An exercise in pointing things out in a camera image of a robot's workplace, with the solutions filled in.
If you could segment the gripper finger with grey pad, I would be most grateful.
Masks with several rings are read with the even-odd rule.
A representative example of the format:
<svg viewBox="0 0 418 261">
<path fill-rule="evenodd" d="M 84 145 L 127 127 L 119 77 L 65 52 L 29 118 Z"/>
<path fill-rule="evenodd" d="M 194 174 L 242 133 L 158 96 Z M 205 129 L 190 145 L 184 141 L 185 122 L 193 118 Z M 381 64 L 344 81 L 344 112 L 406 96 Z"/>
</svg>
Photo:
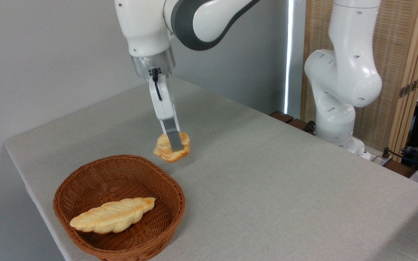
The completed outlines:
<svg viewBox="0 0 418 261">
<path fill-rule="evenodd" d="M 163 134 L 166 134 L 174 152 L 184 149 L 180 137 L 179 121 L 176 117 L 160 120 Z"/>
</svg>

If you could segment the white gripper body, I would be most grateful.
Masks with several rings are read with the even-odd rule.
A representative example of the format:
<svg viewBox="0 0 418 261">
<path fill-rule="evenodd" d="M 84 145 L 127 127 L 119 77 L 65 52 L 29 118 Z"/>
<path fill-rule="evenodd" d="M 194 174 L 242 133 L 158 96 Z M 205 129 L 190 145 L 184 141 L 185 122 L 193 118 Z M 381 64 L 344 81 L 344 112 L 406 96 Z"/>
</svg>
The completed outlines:
<svg viewBox="0 0 418 261">
<path fill-rule="evenodd" d="M 150 74 L 149 92 L 159 120 L 176 117 L 175 104 L 169 89 L 169 78 L 166 75 Z"/>
</svg>

